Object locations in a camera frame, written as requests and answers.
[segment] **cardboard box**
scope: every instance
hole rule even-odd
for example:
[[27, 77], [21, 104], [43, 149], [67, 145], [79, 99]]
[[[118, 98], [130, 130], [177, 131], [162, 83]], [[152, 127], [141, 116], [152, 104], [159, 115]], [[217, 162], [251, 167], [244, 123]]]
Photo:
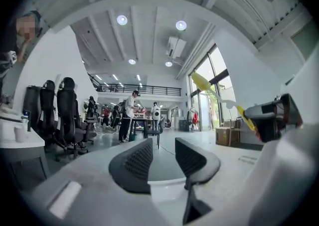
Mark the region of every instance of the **cardboard box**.
[[230, 125], [232, 128], [240, 128], [240, 120], [225, 120], [223, 127], [230, 128]]
[[[228, 146], [230, 128], [221, 127], [221, 128], [216, 128], [215, 131], [216, 131], [216, 144]], [[233, 144], [235, 144], [237, 142], [239, 142], [238, 131], [232, 131], [231, 132], [230, 146], [232, 146]]]

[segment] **railing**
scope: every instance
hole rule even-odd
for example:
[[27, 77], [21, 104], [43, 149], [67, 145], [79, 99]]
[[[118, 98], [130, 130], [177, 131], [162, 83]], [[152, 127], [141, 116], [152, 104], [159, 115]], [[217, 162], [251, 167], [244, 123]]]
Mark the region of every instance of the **railing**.
[[180, 96], [180, 88], [159, 87], [159, 86], [143, 86], [123, 84], [101, 84], [92, 75], [88, 74], [93, 86], [98, 92], [121, 92], [133, 93], [134, 90], [139, 91], [141, 94], [149, 95], [165, 95], [165, 96]]

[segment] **light fixture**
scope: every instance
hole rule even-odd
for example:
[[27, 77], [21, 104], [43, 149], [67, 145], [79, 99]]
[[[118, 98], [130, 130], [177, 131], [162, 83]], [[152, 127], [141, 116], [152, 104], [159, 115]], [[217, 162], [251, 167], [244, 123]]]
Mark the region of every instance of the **light fixture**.
[[128, 23], [128, 19], [124, 15], [119, 15], [117, 21], [120, 25], [126, 25]]
[[167, 61], [167, 62], [165, 63], [165, 65], [166, 65], [167, 67], [171, 67], [171, 66], [173, 65], [173, 63], [172, 63], [172, 62]]
[[130, 60], [129, 60], [129, 63], [130, 63], [130, 64], [136, 64], [136, 61], [135, 61], [134, 59], [130, 59]]
[[176, 23], [176, 28], [177, 28], [179, 31], [185, 30], [186, 27], [187, 27], [187, 24], [186, 24], [186, 22], [183, 21], [183, 20], [180, 20], [180, 21], [178, 21], [178, 22]]

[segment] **person in white shirt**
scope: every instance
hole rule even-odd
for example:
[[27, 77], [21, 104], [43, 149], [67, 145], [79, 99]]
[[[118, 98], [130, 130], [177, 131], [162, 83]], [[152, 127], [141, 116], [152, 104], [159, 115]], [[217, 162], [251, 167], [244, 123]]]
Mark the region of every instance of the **person in white shirt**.
[[139, 108], [134, 106], [134, 100], [139, 95], [137, 90], [134, 90], [131, 96], [129, 96], [125, 102], [125, 111], [122, 116], [122, 123], [119, 130], [119, 142], [122, 143], [123, 139], [128, 140], [127, 133], [130, 127], [131, 119], [134, 118], [134, 112]]
[[151, 109], [151, 115], [153, 118], [153, 125], [152, 130], [158, 130], [159, 126], [159, 120], [160, 120], [160, 108], [158, 107], [158, 104], [154, 102], [154, 106]]

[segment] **red bag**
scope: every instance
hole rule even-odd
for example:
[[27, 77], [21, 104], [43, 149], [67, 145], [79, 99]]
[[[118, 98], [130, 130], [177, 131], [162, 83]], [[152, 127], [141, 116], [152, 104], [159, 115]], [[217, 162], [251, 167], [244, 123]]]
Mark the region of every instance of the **red bag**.
[[193, 124], [197, 124], [197, 123], [198, 123], [198, 116], [197, 116], [197, 113], [195, 113], [193, 118]]

